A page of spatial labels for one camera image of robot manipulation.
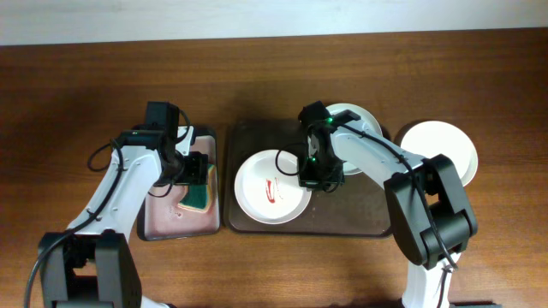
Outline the green yellow sponge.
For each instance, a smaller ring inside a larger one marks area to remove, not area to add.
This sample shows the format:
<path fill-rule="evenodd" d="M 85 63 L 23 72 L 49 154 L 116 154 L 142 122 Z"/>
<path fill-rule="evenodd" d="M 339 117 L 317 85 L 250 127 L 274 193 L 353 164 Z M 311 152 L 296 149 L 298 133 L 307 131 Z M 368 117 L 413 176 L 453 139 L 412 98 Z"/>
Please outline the green yellow sponge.
<path fill-rule="evenodd" d="M 217 204 L 217 168 L 214 164 L 209 164 L 207 171 L 207 183 L 189 186 L 177 204 L 179 208 L 205 213 Z"/>

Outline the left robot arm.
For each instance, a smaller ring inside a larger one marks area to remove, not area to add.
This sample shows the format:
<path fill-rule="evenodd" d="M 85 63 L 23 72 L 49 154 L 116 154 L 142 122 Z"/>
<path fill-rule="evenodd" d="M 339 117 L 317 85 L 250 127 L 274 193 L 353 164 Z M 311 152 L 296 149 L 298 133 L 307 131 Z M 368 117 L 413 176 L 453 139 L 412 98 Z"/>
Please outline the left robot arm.
<path fill-rule="evenodd" d="M 202 186 L 208 157 L 191 151 L 194 129 L 169 102 L 150 102 L 143 123 L 112 139 L 104 178 L 63 232 L 44 234 L 23 305 L 40 279 L 46 307 L 157 307 L 142 293 L 129 236 L 153 187 Z"/>

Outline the pale grey plate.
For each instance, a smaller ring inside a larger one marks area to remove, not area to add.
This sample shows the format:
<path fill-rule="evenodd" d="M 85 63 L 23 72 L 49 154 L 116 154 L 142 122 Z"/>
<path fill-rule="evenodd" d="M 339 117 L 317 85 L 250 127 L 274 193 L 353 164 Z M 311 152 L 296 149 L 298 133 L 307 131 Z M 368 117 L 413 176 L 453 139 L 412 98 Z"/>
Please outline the pale grey plate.
<path fill-rule="evenodd" d="M 361 120 L 365 122 L 365 125 L 362 128 L 363 131 L 365 131 L 366 128 L 370 128 L 371 130 L 373 130 L 375 133 L 379 134 L 380 136 L 383 135 L 382 128 L 380 124 L 378 123 L 377 119 L 369 111 L 361 108 L 358 105 L 347 104 L 347 103 L 337 103 L 337 104 L 331 104 L 327 106 L 326 109 L 333 116 L 342 111 L 350 110 L 354 112 L 355 114 L 357 114 L 358 116 L 360 116 Z M 343 164 L 342 171 L 345 175 L 357 175 L 360 173 L 360 170 L 349 162 L 345 162 Z"/>

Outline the white plate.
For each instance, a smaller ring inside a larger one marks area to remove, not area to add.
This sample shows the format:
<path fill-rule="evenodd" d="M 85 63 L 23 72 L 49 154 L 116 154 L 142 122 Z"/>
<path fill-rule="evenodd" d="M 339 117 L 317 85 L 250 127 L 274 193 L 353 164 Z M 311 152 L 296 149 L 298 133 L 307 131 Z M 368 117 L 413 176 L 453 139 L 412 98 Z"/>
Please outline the white plate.
<path fill-rule="evenodd" d="M 397 144 L 403 150 L 427 158 L 445 155 L 455 165 L 463 186 L 473 180 L 479 167 L 473 141 L 460 128 L 448 122 L 420 121 L 412 124 L 403 131 Z"/>

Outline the cream plate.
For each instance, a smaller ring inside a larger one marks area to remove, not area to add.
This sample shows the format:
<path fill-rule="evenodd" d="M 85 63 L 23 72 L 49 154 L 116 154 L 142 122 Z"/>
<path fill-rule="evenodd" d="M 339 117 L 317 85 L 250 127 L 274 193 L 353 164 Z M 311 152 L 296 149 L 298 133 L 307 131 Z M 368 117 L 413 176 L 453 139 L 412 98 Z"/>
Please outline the cream plate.
<path fill-rule="evenodd" d="M 237 204 L 256 222 L 277 225 L 296 219 L 312 193 L 299 185 L 297 157 L 286 151 L 253 154 L 238 169 L 234 193 Z"/>

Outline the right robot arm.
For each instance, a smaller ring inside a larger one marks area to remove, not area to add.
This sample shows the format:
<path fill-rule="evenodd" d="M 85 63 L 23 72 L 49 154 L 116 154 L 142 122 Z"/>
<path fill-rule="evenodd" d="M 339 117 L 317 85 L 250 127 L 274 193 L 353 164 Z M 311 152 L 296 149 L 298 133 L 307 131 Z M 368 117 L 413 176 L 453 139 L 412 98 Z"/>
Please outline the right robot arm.
<path fill-rule="evenodd" d="M 298 120 L 306 135 L 298 160 L 301 187 L 332 193 L 351 163 L 384 190 L 393 237 L 408 260 L 404 307 L 448 307 L 450 280 L 478 231 L 462 181 L 443 154 L 426 158 L 363 129 L 351 110 L 331 114 L 320 101 Z"/>

